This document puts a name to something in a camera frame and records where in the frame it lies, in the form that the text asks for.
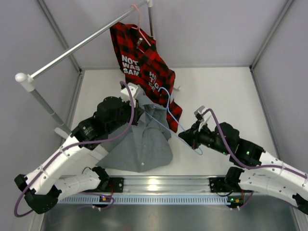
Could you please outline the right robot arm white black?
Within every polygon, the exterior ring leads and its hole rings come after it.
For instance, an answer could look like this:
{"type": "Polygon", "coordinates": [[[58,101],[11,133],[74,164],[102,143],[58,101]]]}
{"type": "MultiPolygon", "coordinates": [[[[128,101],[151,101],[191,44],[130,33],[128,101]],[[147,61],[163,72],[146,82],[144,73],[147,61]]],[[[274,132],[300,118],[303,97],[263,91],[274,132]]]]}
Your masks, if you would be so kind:
{"type": "Polygon", "coordinates": [[[211,131],[196,122],[179,134],[193,149],[206,146],[234,164],[224,179],[229,191],[242,189],[279,198],[304,214],[308,212],[308,175],[274,157],[261,146],[240,138],[240,133],[223,122],[211,131]]]}

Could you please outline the grey button shirt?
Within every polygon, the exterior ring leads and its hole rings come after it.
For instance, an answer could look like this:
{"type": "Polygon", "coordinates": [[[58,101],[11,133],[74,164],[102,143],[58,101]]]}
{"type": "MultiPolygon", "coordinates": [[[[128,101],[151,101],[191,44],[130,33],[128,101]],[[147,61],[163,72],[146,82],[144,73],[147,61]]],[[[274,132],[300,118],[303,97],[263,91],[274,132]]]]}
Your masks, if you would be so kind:
{"type": "Polygon", "coordinates": [[[140,91],[136,100],[141,108],[137,125],[132,125],[125,136],[102,143],[107,154],[96,165],[102,168],[131,172],[146,172],[167,166],[173,159],[168,140],[171,132],[167,112],[140,91]]]}

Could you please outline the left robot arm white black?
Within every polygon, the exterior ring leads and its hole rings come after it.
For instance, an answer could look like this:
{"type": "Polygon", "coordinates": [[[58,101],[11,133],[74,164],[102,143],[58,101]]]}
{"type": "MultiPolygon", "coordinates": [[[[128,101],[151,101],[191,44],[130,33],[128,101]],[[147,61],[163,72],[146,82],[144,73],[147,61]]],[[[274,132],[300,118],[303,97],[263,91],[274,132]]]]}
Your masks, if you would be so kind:
{"type": "Polygon", "coordinates": [[[110,177],[102,167],[93,167],[88,173],[62,179],[61,176],[81,157],[94,151],[102,143],[116,141],[137,124],[141,108],[134,96],[124,101],[109,96],[98,104],[93,116],[81,121],[62,146],[34,171],[15,177],[22,192],[14,208],[16,217],[21,199],[31,212],[43,214],[71,195],[82,192],[104,192],[110,177]]]}

